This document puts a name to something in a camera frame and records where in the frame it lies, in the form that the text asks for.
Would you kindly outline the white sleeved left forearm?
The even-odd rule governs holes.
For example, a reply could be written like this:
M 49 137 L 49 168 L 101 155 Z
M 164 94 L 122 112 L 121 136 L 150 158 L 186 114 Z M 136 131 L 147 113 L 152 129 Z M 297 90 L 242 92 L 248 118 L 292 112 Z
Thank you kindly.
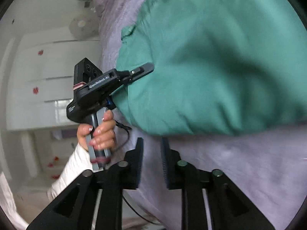
M 79 144 L 69 157 L 61 175 L 47 191 L 48 200 L 54 200 L 72 181 L 74 181 L 84 170 L 93 170 L 89 160 L 89 153 Z

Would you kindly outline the person's left hand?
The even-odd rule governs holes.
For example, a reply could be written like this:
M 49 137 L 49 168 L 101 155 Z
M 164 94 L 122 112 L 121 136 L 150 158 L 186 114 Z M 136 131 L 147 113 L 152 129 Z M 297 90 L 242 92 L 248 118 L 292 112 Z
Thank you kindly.
M 116 147 L 115 126 L 113 113 L 111 110 L 107 110 L 102 117 L 102 123 L 95 128 L 89 146 L 97 150 L 114 149 Z M 77 130 L 78 144 L 86 151 L 88 151 L 86 137 L 90 135 L 92 130 L 93 126 L 88 124 L 80 124 Z

